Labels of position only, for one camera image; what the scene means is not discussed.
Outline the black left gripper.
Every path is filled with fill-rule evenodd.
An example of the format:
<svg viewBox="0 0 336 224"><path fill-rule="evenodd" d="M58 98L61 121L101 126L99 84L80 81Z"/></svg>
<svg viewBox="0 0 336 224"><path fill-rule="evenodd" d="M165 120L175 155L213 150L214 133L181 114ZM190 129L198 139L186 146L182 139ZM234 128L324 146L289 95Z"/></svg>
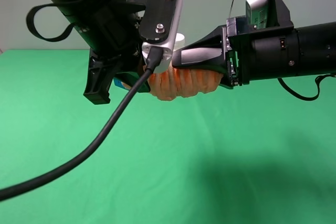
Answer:
<svg viewBox="0 0 336 224"><path fill-rule="evenodd" d="M175 5L176 0L96 0L80 12L76 30L92 48L83 93L91 103L110 103L113 78L134 86L144 71L117 73L121 69L121 55L136 51L142 54L142 44L154 42L158 23L168 25L170 30ZM138 92L150 90L146 81Z"/></svg>

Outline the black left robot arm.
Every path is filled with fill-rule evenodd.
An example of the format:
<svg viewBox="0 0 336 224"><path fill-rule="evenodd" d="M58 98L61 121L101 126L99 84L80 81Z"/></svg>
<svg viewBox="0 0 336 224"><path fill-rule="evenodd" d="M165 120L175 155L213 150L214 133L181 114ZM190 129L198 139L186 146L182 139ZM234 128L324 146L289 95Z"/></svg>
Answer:
<svg viewBox="0 0 336 224"><path fill-rule="evenodd" d="M182 0L51 0L51 6L69 21L53 41L62 41L76 30L90 48L84 96L93 104L110 102L114 79L134 85L152 47L163 51L155 73L169 68Z"/></svg>

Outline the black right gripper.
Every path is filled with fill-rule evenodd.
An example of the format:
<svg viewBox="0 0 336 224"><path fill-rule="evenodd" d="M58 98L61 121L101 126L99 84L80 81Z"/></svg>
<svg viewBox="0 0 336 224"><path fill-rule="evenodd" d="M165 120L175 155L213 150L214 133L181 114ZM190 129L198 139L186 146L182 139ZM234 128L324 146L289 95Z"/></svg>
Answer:
<svg viewBox="0 0 336 224"><path fill-rule="evenodd" d="M245 15L229 17L226 25L215 28L204 38L173 53L172 66L176 69L211 70L226 73L222 87L233 88L252 81L251 57L260 55L255 42L275 40L274 49L286 49L286 37L294 30L290 11L283 0L269 0L267 26L254 29Z"/></svg>

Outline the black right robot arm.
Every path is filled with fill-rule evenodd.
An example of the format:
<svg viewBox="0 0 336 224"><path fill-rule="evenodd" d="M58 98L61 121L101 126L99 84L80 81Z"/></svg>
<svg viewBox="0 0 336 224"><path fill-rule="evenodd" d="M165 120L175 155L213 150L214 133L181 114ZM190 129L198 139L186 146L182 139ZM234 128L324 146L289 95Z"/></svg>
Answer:
<svg viewBox="0 0 336 224"><path fill-rule="evenodd" d="M268 0L265 28L246 16L228 18L199 41L173 54L179 69L211 70L221 86L254 80L335 73L335 23L296 28L283 0Z"/></svg>

